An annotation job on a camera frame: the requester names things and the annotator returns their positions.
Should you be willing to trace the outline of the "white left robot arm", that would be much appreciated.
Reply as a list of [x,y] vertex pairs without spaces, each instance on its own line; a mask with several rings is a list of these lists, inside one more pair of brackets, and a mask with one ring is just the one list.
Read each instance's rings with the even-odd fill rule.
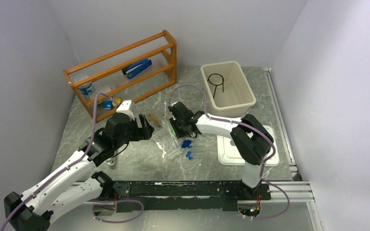
[[117,200],[120,192],[106,173],[95,169],[130,142],[148,140],[154,128],[144,114],[136,120],[131,111],[112,115],[103,128],[96,129],[59,168],[22,193],[4,198],[6,219],[16,231],[46,231],[52,223],[75,207],[87,202]]

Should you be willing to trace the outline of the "tan test tube brush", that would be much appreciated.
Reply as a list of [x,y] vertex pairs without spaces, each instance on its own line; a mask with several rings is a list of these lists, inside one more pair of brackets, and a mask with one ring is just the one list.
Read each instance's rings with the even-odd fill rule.
[[158,119],[154,114],[152,113],[149,113],[148,116],[150,117],[150,119],[152,120],[152,122],[158,127],[158,128],[161,128],[162,127],[162,122],[160,119]]

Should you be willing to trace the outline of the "black metal ring tripod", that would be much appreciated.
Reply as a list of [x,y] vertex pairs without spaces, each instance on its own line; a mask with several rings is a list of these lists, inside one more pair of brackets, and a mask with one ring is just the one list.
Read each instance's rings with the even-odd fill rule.
[[222,89],[222,93],[224,93],[225,78],[223,75],[218,74],[218,73],[212,73],[208,76],[207,82],[210,85],[214,86],[213,93],[212,93],[213,98],[215,98],[219,87]]

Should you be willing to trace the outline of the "blue plastic clamp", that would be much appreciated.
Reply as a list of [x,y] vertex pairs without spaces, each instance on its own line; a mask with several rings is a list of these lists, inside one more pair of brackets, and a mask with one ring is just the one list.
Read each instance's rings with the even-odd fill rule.
[[181,148],[188,148],[190,144],[192,143],[191,140],[184,140],[181,144]]

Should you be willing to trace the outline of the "colourful plastic spoons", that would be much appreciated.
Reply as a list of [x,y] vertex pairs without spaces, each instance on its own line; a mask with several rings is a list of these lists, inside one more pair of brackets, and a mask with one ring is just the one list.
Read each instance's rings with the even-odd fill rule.
[[163,117],[163,119],[165,120],[166,125],[168,126],[168,128],[169,128],[169,130],[170,130],[171,134],[172,134],[174,137],[176,137],[176,132],[175,132],[175,130],[174,130],[174,128],[173,128],[173,126],[172,126],[172,124],[170,123],[169,119],[168,119],[164,114],[162,115],[162,117]]

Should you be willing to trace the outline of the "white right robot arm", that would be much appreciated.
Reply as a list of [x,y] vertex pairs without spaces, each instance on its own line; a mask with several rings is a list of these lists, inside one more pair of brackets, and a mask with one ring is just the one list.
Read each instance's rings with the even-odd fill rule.
[[169,123],[177,138],[213,134],[231,139],[245,161],[241,194],[253,199],[259,193],[266,156],[275,154],[274,139],[255,116],[242,118],[214,117],[203,111],[192,112],[182,102],[168,106],[172,115]]

